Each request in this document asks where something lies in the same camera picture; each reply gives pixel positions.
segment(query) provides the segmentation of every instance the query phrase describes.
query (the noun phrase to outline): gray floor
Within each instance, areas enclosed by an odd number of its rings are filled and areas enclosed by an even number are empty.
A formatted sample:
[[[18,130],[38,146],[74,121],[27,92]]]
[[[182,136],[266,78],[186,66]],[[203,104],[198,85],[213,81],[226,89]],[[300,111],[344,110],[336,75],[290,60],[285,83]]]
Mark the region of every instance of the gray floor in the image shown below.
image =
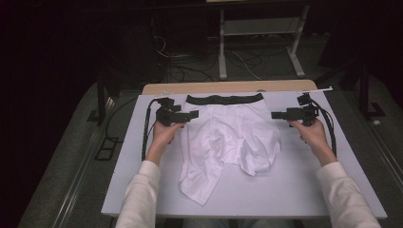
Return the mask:
[[[317,66],[321,52],[327,41],[326,36],[303,37],[297,55],[306,73],[306,78],[314,80],[329,69]],[[287,37],[249,37],[245,40],[233,39],[227,43],[228,81],[296,80],[291,62],[284,51],[290,44]],[[202,70],[182,72],[177,67],[167,68],[165,82],[210,81],[205,74],[217,79],[217,52],[211,47],[211,54],[202,62],[185,64],[186,59],[175,60],[175,64]],[[249,60],[252,75],[239,57],[247,60],[264,50],[259,58]],[[332,86],[326,92],[329,103],[351,144],[364,172],[384,206],[388,218],[380,221],[382,227],[403,227],[403,194],[396,183],[396,175],[388,165],[391,158],[403,166],[403,111],[393,101],[387,88],[376,78],[370,81],[370,102],[378,103],[386,117],[365,120],[357,109],[358,86],[352,91],[340,90],[337,86],[343,73],[327,80],[319,87]],[[91,87],[71,119],[63,139],[52,158],[46,174],[39,185],[29,208],[21,220],[21,227],[114,227],[115,220],[102,215],[101,208],[106,195],[120,144],[117,145],[110,161],[95,161],[104,136],[125,136],[127,124],[135,105],[136,96],[141,91],[123,91],[119,99],[110,102],[106,122],[103,125],[87,122],[91,110],[96,109],[96,86]],[[331,227],[327,218],[303,221],[306,228]]]

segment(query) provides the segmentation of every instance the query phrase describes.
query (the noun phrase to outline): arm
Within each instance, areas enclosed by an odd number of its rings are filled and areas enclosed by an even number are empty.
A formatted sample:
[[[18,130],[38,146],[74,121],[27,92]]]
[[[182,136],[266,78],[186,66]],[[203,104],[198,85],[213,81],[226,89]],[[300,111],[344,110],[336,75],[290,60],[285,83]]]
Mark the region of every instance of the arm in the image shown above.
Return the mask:
[[[299,122],[289,124],[295,127],[301,139],[311,146],[322,166],[317,172],[317,178],[333,227],[380,227],[358,185],[347,175],[329,147],[323,124],[318,119],[309,127]]]
[[[166,145],[171,142],[175,132],[182,127],[176,123],[166,127],[155,122],[153,141],[145,156],[145,161],[125,191],[116,227],[154,227],[161,171],[159,168],[161,156]]]

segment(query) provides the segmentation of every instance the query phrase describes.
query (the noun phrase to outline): handheld controller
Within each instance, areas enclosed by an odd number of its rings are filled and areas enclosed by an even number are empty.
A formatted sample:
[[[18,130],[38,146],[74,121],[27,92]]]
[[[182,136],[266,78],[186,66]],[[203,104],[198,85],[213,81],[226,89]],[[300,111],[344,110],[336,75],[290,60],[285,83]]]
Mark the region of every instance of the handheld controller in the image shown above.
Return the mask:
[[[299,96],[297,100],[301,107],[288,107],[285,112],[272,112],[272,119],[302,120],[303,125],[312,125],[315,117],[319,116],[318,107],[312,104],[312,99],[308,93]]]

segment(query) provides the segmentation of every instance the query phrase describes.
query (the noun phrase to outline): black waistband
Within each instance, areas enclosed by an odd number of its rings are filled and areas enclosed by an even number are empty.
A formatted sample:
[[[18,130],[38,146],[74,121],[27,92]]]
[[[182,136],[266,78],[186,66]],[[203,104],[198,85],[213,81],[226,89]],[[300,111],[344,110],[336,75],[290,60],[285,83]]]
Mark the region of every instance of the black waistband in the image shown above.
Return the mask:
[[[205,98],[195,98],[187,95],[186,102],[192,105],[240,105],[240,104],[251,104],[263,100],[263,95],[258,93],[254,96],[231,96],[222,97],[219,95],[213,95]]]

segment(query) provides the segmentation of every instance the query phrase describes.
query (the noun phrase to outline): metal frame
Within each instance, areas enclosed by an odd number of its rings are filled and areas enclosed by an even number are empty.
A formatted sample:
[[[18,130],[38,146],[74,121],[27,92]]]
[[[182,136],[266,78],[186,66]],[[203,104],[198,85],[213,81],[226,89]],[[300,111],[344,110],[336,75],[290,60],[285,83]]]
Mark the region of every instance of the metal frame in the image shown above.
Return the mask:
[[[230,26],[225,24],[224,19],[224,10],[221,10],[221,19],[220,19],[220,55],[219,55],[219,66],[220,66],[220,79],[225,81],[228,76],[226,74],[226,65],[225,65],[225,55],[224,55],[224,37],[226,35],[242,35],[242,34],[273,34],[273,33],[294,33],[295,38],[291,47],[287,49],[288,56],[290,57],[291,63],[293,64],[296,75],[299,78],[305,77],[305,72],[302,69],[302,66],[297,57],[297,47],[299,44],[300,37],[302,35],[303,28],[305,26],[306,16],[308,15],[309,6],[304,6],[301,15],[297,18],[297,24],[293,27],[293,21],[295,18],[276,18],[276,19],[260,19],[260,20],[239,20],[236,22],[228,22],[231,23]],[[280,31],[276,26],[268,27],[269,23],[281,23],[284,21],[288,21],[290,25],[287,30]],[[268,30],[256,29],[256,30],[248,30],[248,31],[239,31],[238,28],[241,25],[245,25],[249,23],[263,23],[266,25]]]

